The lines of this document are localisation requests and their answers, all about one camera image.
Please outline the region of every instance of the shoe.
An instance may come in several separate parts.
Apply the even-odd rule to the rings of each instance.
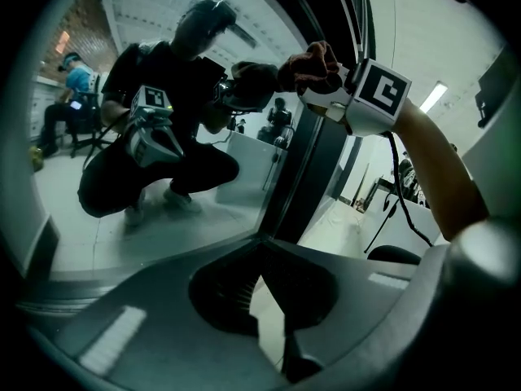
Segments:
[[[189,195],[181,195],[169,188],[164,191],[164,199],[167,204],[175,204],[180,209],[187,212],[200,213],[202,210],[201,204],[192,199]]]
[[[141,190],[138,201],[125,209],[125,225],[137,226],[143,221],[145,217],[145,213],[143,212],[144,201],[145,191]]]
[[[42,149],[43,157],[49,158],[57,153],[59,153],[59,148],[56,145],[47,145]]]

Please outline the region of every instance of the black t-shirt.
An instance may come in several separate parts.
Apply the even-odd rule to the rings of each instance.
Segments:
[[[182,144],[197,135],[201,108],[212,101],[213,87],[224,70],[208,58],[181,61],[168,42],[141,46],[134,43],[117,59],[102,92],[106,100],[130,108],[141,86],[164,90],[173,107],[172,131]]]

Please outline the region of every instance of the black pants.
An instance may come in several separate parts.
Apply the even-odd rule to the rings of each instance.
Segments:
[[[418,255],[397,246],[378,246],[370,252],[367,259],[410,265],[419,265],[422,260]]]
[[[134,204],[144,187],[162,178],[171,178],[172,190],[184,195],[233,181],[239,174],[237,161],[212,145],[190,141],[183,150],[186,157],[177,164],[141,168],[126,153],[124,139],[117,139],[94,157],[81,176],[81,206],[91,216],[103,217]]]
[[[67,123],[68,131],[72,136],[72,141],[77,143],[77,116],[79,112],[65,103],[56,103],[46,108],[44,116],[44,126],[40,136],[41,147],[53,147],[56,145],[56,122],[64,121]]]

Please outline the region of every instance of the white floor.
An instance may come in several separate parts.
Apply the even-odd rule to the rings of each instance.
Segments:
[[[192,196],[202,204],[202,213],[167,208],[163,191],[168,180],[147,187],[145,220],[135,229],[125,226],[123,213],[91,217],[77,197],[84,160],[85,155],[71,159],[63,150],[35,173],[43,206],[60,234],[52,279],[96,279],[97,270],[149,264],[239,235],[256,224],[258,208],[218,204],[216,189]]]
[[[364,214],[336,201],[300,239],[299,245],[345,257],[366,259],[360,227]]]

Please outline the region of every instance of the blue shirt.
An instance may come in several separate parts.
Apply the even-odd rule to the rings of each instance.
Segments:
[[[65,86],[74,91],[72,101],[81,103],[84,101],[78,91],[89,91],[89,79],[92,69],[86,65],[75,67],[68,75]]]

